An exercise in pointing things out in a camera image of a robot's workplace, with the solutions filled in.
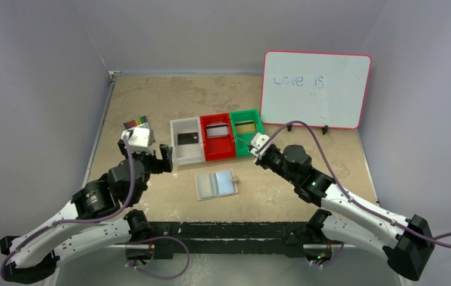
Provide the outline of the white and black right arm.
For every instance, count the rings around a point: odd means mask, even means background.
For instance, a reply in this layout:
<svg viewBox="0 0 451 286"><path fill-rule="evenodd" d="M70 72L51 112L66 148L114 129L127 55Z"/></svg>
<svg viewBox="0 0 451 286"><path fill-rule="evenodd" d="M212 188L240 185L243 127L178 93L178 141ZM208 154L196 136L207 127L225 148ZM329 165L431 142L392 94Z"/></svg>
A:
<svg viewBox="0 0 451 286"><path fill-rule="evenodd" d="M334 178L312 166L311 156L301 145L280 150L272 144L262 154L251 152L256 165L293 185L303 201L330 212L322 221L325 237L378 254L400 276L419 281L435 248L421 238L432 237L426 219L417 214L409 219L341 190Z"/></svg>

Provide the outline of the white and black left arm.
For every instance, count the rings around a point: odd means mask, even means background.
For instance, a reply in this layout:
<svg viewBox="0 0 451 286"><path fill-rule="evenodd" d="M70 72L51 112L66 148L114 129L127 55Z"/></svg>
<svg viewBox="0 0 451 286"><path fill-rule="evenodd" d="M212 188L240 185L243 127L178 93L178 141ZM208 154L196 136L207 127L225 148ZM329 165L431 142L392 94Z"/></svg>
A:
<svg viewBox="0 0 451 286"><path fill-rule="evenodd" d="M88 182L53 217L25 235L0 240L4 281L36 283L81 255L151 236L145 213L131 208L147 190L151 175L172 172L173 149L160 144L157 158L149 143L122 138L119 147L125 159ZM125 209L129 212L118 218Z"/></svg>

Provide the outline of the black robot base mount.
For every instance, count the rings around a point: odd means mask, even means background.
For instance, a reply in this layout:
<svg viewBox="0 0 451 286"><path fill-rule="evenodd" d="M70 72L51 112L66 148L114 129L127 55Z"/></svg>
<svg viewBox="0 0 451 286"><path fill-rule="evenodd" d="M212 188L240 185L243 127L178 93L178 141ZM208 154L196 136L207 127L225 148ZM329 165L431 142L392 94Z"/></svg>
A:
<svg viewBox="0 0 451 286"><path fill-rule="evenodd" d="M277 254L289 258L304 257L309 261L326 262L342 246L339 241L324 240L320 230L326 211L318 211L308 222L156 222L147 221L142 212L129 214L132 225L128 241L153 237L183 238L184 243L156 240L143 244L145 258L171 259L175 254ZM188 238L273 238L273 242L190 242Z"/></svg>

